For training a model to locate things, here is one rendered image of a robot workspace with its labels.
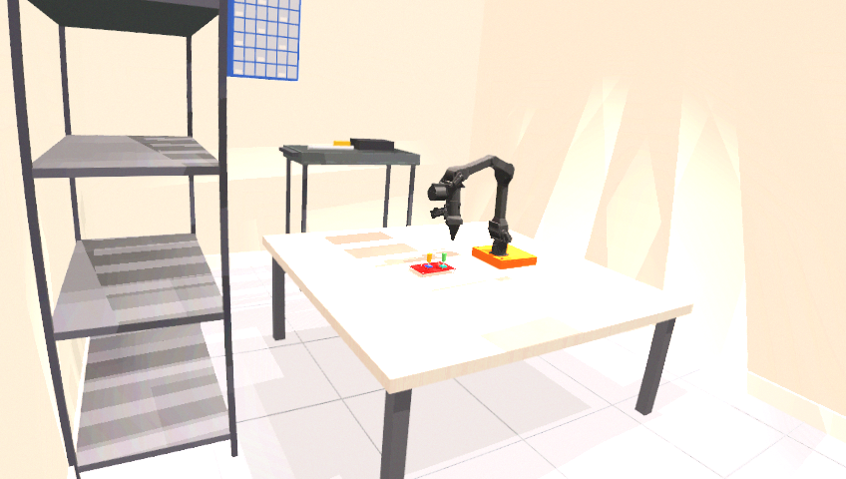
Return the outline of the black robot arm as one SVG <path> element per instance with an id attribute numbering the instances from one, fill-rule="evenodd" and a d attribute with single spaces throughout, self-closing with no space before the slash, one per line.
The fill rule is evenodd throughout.
<path id="1" fill-rule="evenodd" d="M 498 257 L 507 256 L 509 255 L 507 253 L 508 243 L 513 240 L 513 237 L 509 233 L 509 224 L 506 219 L 509 184 L 515 171 L 515 167 L 512 164 L 506 163 L 497 156 L 488 154 L 468 164 L 449 167 L 446 169 L 439 183 L 431 184 L 431 187 L 427 191 L 427 196 L 431 202 L 445 200 L 461 201 L 461 189 L 466 188 L 462 183 L 472 174 L 488 167 L 494 169 L 497 181 L 495 214 L 493 219 L 489 221 L 488 226 L 490 238 L 493 239 L 492 251 L 489 251 L 489 253 Z M 443 208 L 439 209 L 436 207 L 430 211 L 430 214 L 432 219 L 441 216 L 447 217 L 447 207 L 445 204 Z"/>

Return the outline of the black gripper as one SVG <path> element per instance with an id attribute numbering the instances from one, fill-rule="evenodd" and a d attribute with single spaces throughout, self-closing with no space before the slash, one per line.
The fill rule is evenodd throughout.
<path id="1" fill-rule="evenodd" d="M 451 240 L 454 240 L 460 225 L 463 224 L 460 214 L 461 201 L 446 201 L 445 205 L 447 207 L 447 217 L 444 217 L 445 224 L 449 227 Z"/>

